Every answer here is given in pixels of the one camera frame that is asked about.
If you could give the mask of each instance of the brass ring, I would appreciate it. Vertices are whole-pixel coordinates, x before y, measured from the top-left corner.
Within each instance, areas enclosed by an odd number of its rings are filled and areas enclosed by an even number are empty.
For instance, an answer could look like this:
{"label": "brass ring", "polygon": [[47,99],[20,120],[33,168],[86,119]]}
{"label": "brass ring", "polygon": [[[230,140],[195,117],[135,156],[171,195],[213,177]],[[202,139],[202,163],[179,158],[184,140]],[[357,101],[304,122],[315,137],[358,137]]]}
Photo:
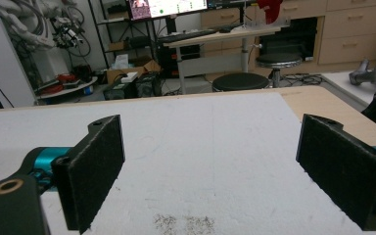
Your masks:
{"label": "brass ring", "polygon": [[3,183],[0,183],[0,195],[12,193],[24,184],[24,181],[21,179],[10,179]]}

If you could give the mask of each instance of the black stool seat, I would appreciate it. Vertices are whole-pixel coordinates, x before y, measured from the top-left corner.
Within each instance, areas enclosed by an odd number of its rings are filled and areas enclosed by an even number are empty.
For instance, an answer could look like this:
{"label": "black stool seat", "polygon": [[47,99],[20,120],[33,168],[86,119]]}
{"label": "black stool seat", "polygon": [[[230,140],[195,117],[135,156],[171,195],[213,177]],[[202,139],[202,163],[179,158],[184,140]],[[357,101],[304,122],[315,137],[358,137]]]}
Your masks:
{"label": "black stool seat", "polygon": [[257,62],[263,68],[282,69],[300,65],[302,58],[296,54],[277,53],[259,56]]}
{"label": "black stool seat", "polygon": [[268,79],[262,75],[237,72],[223,75],[212,82],[212,91],[239,91],[262,89],[268,85]]}

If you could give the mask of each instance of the floor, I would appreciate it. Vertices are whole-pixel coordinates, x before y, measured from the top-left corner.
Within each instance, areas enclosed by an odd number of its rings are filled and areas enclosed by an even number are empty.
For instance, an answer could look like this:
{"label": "floor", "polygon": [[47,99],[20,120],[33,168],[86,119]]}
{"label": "floor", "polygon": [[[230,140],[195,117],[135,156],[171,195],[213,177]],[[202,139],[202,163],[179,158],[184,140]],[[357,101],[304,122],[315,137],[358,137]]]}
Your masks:
{"label": "floor", "polygon": [[[185,79],[187,94],[199,94],[199,93],[210,93],[212,92],[212,83],[206,80],[203,76],[196,76]],[[331,93],[339,97],[341,100],[349,104],[351,107],[361,112],[366,107],[359,104],[352,97],[344,94],[330,83],[325,81],[321,75],[286,75],[284,79],[280,82],[280,87],[288,86],[300,86],[300,85],[319,85],[329,90]],[[180,94],[180,83],[179,79],[167,79],[163,85],[163,93],[167,95],[177,95]]]}

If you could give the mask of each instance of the round stool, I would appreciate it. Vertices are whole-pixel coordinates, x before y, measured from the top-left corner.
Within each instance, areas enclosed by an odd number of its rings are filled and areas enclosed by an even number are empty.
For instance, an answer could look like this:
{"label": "round stool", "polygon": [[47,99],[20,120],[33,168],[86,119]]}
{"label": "round stool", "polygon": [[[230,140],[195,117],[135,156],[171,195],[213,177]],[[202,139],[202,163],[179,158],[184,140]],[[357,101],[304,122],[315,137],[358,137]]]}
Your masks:
{"label": "round stool", "polygon": [[268,76],[273,82],[273,88],[279,87],[280,69],[295,67],[301,64],[302,58],[296,54],[276,53],[259,56],[258,66],[273,69]]}
{"label": "round stool", "polygon": [[239,91],[262,89],[268,85],[268,79],[262,75],[236,72],[223,75],[212,82],[212,91]]}

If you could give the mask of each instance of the power strip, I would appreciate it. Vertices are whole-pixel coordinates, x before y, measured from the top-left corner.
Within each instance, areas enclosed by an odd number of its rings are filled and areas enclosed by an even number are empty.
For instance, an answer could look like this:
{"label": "power strip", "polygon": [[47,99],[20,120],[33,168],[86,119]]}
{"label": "power strip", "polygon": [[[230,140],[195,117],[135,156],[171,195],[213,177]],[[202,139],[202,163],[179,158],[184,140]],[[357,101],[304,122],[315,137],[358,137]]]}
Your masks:
{"label": "power strip", "polygon": [[121,83],[130,83],[137,77],[137,71],[128,72],[127,76],[121,79]]}

